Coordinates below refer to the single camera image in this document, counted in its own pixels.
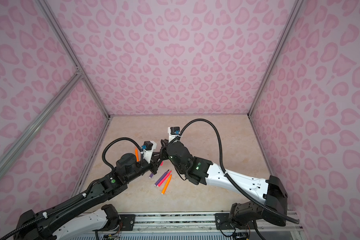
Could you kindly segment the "orange pen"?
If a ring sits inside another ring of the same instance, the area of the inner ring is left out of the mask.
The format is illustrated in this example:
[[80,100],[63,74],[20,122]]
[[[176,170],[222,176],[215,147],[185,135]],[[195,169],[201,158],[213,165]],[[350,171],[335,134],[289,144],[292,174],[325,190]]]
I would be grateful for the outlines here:
[[167,179],[167,181],[166,181],[166,184],[165,184],[165,186],[164,186],[164,188],[163,188],[163,190],[162,190],[162,192],[161,192],[162,195],[164,195],[164,194],[166,193],[166,190],[167,190],[167,188],[168,188],[168,186],[169,186],[169,184],[170,184],[170,182],[171,182],[171,179],[172,179],[172,175],[170,175],[170,176],[168,177],[168,179]]

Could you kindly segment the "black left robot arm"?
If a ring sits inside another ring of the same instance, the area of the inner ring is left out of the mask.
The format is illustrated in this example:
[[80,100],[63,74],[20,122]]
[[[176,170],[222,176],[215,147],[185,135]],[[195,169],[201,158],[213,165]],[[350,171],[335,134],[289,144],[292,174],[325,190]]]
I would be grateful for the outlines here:
[[106,201],[128,188],[128,184],[146,172],[156,174],[168,159],[165,147],[144,153],[149,160],[137,162],[134,154],[124,154],[110,173],[92,181],[78,195],[35,213],[29,210],[19,218],[13,232],[15,240],[69,240],[89,231],[111,231],[121,226],[116,208]]

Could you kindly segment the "purple pen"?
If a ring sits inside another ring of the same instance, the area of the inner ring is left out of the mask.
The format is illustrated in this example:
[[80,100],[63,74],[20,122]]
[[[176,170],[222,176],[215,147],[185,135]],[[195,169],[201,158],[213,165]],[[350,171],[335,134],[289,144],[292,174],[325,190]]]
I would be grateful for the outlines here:
[[159,183],[164,179],[164,177],[167,175],[167,173],[169,172],[169,170],[167,170],[156,182],[155,182],[155,186],[157,187],[159,185]]

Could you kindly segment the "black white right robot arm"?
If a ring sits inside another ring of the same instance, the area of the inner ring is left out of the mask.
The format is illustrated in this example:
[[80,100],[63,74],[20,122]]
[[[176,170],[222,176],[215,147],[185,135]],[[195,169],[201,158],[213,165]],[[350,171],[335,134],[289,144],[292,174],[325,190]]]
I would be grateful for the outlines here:
[[232,171],[223,171],[218,164],[194,157],[181,142],[161,141],[161,157],[170,160],[181,177],[194,185],[211,185],[234,192],[243,190],[249,197],[244,204],[232,204],[228,223],[238,229],[256,220],[284,227],[282,218],[288,211],[288,195],[279,178],[253,178]]

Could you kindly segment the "orange pen cap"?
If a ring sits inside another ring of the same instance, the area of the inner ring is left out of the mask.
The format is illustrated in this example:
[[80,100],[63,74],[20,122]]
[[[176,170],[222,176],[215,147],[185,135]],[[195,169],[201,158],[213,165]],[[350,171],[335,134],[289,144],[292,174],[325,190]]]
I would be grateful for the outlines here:
[[140,154],[139,150],[135,149],[135,156],[136,156],[137,162],[139,162],[139,154]]

